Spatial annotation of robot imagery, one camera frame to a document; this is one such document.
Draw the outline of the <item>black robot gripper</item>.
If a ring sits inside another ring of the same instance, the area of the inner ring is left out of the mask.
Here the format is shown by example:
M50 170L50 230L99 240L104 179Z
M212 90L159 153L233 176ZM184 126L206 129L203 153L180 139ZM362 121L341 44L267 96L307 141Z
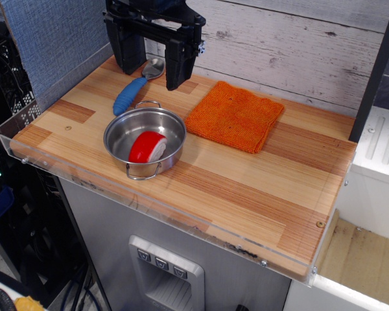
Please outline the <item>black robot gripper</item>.
M145 38L165 45L167 89L190 79L205 52L206 19L185 1L107 1L104 22L118 66L127 75L146 62Z

